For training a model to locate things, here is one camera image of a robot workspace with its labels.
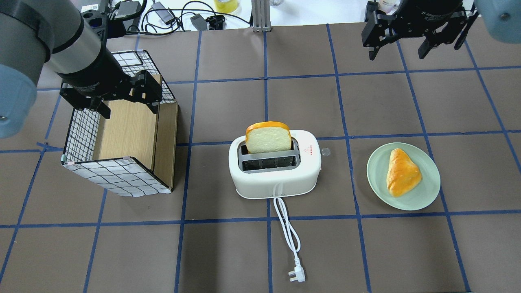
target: white toaster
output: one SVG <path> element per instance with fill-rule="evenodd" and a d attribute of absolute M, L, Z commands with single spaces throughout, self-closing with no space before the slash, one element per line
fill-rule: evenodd
<path fill-rule="evenodd" d="M 317 183 L 321 153 L 317 139 L 305 130 L 290 130 L 291 150 L 248 154 L 246 136 L 235 139 L 228 153 L 237 193 L 247 199 L 305 194 Z"/>

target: green plate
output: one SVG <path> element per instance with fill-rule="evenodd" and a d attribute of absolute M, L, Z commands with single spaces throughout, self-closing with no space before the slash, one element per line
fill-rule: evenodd
<path fill-rule="evenodd" d="M 387 171 L 391 151 L 400 148 L 418 165 L 420 183 L 408 193 L 395 198 L 387 189 Z M 367 161 L 367 180 L 376 195 L 386 204 L 400 210 L 416 211 L 430 205 L 440 192 L 440 172 L 434 161 L 419 148 L 402 142 L 392 142 L 377 148 Z"/>

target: power adapter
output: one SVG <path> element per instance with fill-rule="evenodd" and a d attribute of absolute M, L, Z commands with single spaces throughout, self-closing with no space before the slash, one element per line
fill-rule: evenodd
<path fill-rule="evenodd" d="M 218 14 L 204 19 L 201 14 L 196 14 L 190 20 L 198 31 L 222 30 L 224 28 L 225 16 Z"/>
<path fill-rule="evenodd" d="M 166 9 L 161 2 L 157 1 L 156 3 L 152 4 L 152 9 Z M 156 10 L 157 15 L 161 18 L 161 20 L 169 25 L 171 24 L 175 19 L 173 15 L 168 10 Z"/>
<path fill-rule="evenodd" d="M 126 15 L 130 15 L 130 14 L 136 13 L 140 9 L 141 9 L 141 4 L 138 1 L 123 1 L 123 2 L 120 2 L 116 18 L 124 17 Z M 138 17 L 136 17 L 134 19 L 125 20 L 123 22 L 125 30 L 127 30 L 127 31 L 137 31 L 140 18 L 141 18 L 141 16 L 138 16 Z"/>

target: croissant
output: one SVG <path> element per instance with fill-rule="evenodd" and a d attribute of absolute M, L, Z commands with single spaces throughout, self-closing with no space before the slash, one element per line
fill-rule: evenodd
<path fill-rule="evenodd" d="M 394 197 L 400 197 L 413 190 L 421 181 L 419 167 L 402 149 L 394 149 L 389 158 L 387 188 Z"/>

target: wire mesh panel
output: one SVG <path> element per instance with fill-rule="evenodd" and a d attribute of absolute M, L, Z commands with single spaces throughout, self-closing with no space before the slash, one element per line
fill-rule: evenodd
<path fill-rule="evenodd" d="M 146 69 L 150 74 L 160 74 L 147 51 L 123 51 L 113 53 L 123 71 L 134 76 Z M 161 82 L 162 104 L 176 103 L 176 99 L 164 80 Z M 149 169 L 133 157 L 93 161 L 94 147 L 101 116 L 89 110 L 74 110 L 67 133 L 62 165 L 103 188 L 121 196 L 140 197 L 148 194 L 170 193 Z"/>
<path fill-rule="evenodd" d="M 148 72 L 150 72 L 151 75 L 160 74 L 155 63 L 152 61 L 150 55 L 145 50 L 121 51 L 115 52 L 113 55 L 123 68 L 123 71 L 130 76 L 134 76 L 143 69 L 146 69 Z M 176 98 L 173 96 L 170 88 L 164 80 L 161 81 L 161 87 L 163 89 L 163 99 L 161 103 L 164 104 L 174 102 Z"/>
<path fill-rule="evenodd" d="M 121 196 L 170 193 L 169 188 L 132 157 L 66 164 L 64 167 Z"/>

